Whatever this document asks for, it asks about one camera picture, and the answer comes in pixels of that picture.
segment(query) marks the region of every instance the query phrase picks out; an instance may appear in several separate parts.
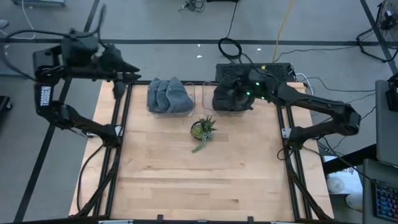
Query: succulent plant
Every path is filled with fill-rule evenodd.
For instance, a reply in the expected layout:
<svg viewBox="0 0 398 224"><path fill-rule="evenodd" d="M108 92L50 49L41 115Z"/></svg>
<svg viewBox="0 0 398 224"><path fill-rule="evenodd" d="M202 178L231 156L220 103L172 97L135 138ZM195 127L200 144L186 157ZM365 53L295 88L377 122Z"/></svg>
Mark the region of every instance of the succulent plant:
<svg viewBox="0 0 398 224"><path fill-rule="evenodd" d="M213 139L213 134L211 132L216 131L216 129L213 128L216 120L211 120L212 118L212 116L207 116L206 119L199 119L199 122L192 127L191 135L196 139L201 139L200 145L192 150L192 153L202 150L206 146L207 139Z"/></svg>

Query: gray floor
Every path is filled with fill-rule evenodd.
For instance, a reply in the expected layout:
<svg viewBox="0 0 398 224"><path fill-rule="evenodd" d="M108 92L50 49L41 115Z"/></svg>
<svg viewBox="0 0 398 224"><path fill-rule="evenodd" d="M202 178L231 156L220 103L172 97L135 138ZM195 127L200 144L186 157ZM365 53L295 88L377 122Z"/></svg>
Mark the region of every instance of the gray floor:
<svg viewBox="0 0 398 224"><path fill-rule="evenodd" d="M36 29L65 32L74 27L82 30L94 0L69 0L66 8L27 6L27 13ZM207 4L203 14L177 12L184 0L101 0L108 7L101 34L104 39L219 39L228 32L234 4L213 2ZM230 37L233 39L275 40L279 26L289 4L283 1L245 0L238 4ZM378 0L368 0L375 16ZM10 1L0 2L0 18L8 19L6 32L28 29L22 9ZM93 28L98 20L94 18ZM356 35L370 28L370 23L359 1L296 1L286 23L282 40L354 40ZM38 35L37 38L58 38ZM374 36L368 40L375 41ZM32 73L32 52L49 44L11 44L8 59L23 71ZM144 80L154 77L181 80L214 80L217 63L228 63L216 45L212 44L146 44L117 45L124 59L141 69ZM280 45L279 53L294 49L325 48L325 46ZM383 55L380 47L367 47ZM270 62L273 45L244 45L243 50L254 62ZM320 77L330 88L345 90L371 90L378 79L392 75L387 63L371 59L351 48L336 51L297 52L284 55L279 62L290 62L296 72L308 77ZM48 122L34 111L32 82L16 78L0 78L0 95L12 98L14 108L4 120L0 134L0 223L12 222L32 168L40 151ZM315 94L335 100L350 101L367 93L342 93L326 90L319 81L311 80ZM92 118L99 82L74 80L67 103L82 115ZM362 115L374 106L370 96L353 103ZM326 117L317 115L313 122ZM376 140L374 113L361 123L358 135L346 138L337 151L349 153ZM341 136L328 136L332 146ZM86 141L68 131L56 130L49 153L38 179L32 200L25 215L27 220L66 217L72 201ZM336 218L361 223L361 214L345 205L343 197L332 197Z"/></svg>

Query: wooden tabletop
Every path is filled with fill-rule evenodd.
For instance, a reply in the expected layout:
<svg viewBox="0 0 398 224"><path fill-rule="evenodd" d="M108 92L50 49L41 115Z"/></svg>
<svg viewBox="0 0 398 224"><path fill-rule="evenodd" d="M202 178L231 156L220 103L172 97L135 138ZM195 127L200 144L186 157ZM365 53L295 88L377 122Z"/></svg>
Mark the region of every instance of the wooden tabletop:
<svg viewBox="0 0 398 224"><path fill-rule="evenodd" d="M290 85L304 91L302 83ZM101 124L111 121L112 87L106 82L101 87L94 115ZM192 116L157 118L146 110L147 86L133 86L111 218L153 220L163 214L166 220L245 221L248 216L255 221L294 220L285 164L276 157L282 141L275 106L256 100L252 111L220 116L208 110L214 88L195 87ZM187 90L194 92L192 86ZM308 110L292 110L296 126L312 125ZM217 119L214 139L192 154L200 142L191 137L190 127L207 115ZM83 161L100 145L100 139L88 141ZM307 141L305 146L318 151L315 141ZM333 217L320 157L307 150L300 153L308 191ZM103 155L104 150L90 161L83 174L82 204L98 186ZM76 212L75 193L70 213Z"/></svg>

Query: white cable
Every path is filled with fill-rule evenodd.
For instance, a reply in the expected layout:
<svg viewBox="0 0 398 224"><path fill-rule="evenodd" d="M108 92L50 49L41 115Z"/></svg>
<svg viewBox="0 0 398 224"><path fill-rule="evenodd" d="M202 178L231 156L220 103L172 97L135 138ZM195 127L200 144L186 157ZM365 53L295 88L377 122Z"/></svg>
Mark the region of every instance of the white cable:
<svg viewBox="0 0 398 224"><path fill-rule="evenodd" d="M30 23L30 20L29 20L29 18L27 17L27 14L26 14L26 12L25 12L25 2L24 2L24 0L22 0L21 3L22 3L22 12L24 12L26 21L27 21L27 23L30 25L30 28L32 28L32 30L34 30L32 24ZM1 29L0 29L0 32L2 32L4 35L8 35L7 33L5 33L5 32L4 32L3 30L1 30ZM33 39L36 38L36 33L33 33L33 37L29 37L29 38L28 38L28 37L12 37L12 38L13 38L13 39L20 39L20 40L33 40Z"/></svg>
<svg viewBox="0 0 398 224"><path fill-rule="evenodd" d="M302 73L296 73L296 76L297 76L297 75L301 75L301 76L304 77L305 81L307 82L308 86L310 87L311 95L313 95L313 89L312 89L311 83L310 83L310 81L307 79L307 77L306 77L304 74L302 74Z"/></svg>

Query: folded cloth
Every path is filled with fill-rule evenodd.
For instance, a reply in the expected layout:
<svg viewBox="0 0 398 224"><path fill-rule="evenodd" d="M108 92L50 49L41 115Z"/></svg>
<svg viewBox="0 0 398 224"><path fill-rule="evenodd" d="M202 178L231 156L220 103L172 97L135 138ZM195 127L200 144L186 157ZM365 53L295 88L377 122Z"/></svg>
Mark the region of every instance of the folded cloth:
<svg viewBox="0 0 398 224"><path fill-rule="evenodd" d="M168 113L183 113L193 110L192 99L188 96L184 85L175 77L169 81L166 97L170 102Z"/></svg>
<svg viewBox="0 0 398 224"><path fill-rule="evenodd" d="M245 93L238 93L236 89L237 77L223 77L213 95L213 109L216 111L244 111L253 110L251 105L254 97L247 96Z"/></svg>
<svg viewBox="0 0 398 224"><path fill-rule="evenodd" d="M183 113L193 110L194 103L177 78L155 78L148 86L147 109L155 113Z"/></svg>

